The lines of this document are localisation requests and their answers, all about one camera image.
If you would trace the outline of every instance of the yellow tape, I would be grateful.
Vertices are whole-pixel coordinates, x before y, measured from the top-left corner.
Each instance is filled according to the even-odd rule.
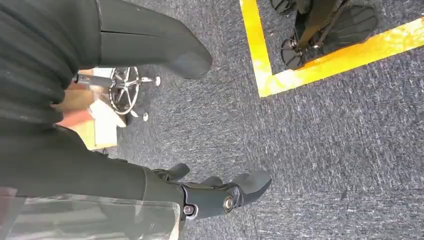
[[[240,0],[259,96],[297,88],[396,54],[424,46],[424,17],[335,51],[298,70],[272,74],[257,0]]]

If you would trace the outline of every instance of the black sleeve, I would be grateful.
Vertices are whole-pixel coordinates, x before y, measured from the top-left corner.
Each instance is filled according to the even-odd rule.
[[[81,68],[98,63],[94,0],[0,1],[0,128],[32,134],[63,119],[51,104]]]

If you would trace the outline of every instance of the metal stand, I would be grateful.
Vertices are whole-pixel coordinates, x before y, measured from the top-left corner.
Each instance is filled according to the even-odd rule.
[[[108,89],[109,102],[113,110],[118,115],[127,115],[138,118],[134,111],[139,96],[140,86],[144,84],[154,84],[159,87],[162,83],[161,77],[155,79],[140,77],[137,67],[112,68],[110,77],[95,75],[77,74],[74,82],[90,86],[100,86]],[[147,122],[149,114],[143,114],[143,120]]]

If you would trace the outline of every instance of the metal joint screw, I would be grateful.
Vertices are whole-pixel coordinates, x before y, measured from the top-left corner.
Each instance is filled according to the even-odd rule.
[[[192,205],[185,205],[184,206],[184,214],[187,216],[191,216],[195,213],[195,207]]]
[[[229,195],[224,199],[224,210],[229,213],[233,210],[233,196]]]

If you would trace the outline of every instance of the transparent plastic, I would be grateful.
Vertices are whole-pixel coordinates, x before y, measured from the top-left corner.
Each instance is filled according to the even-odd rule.
[[[22,198],[0,188],[0,239],[177,240],[180,207],[173,202],[86,195]]]

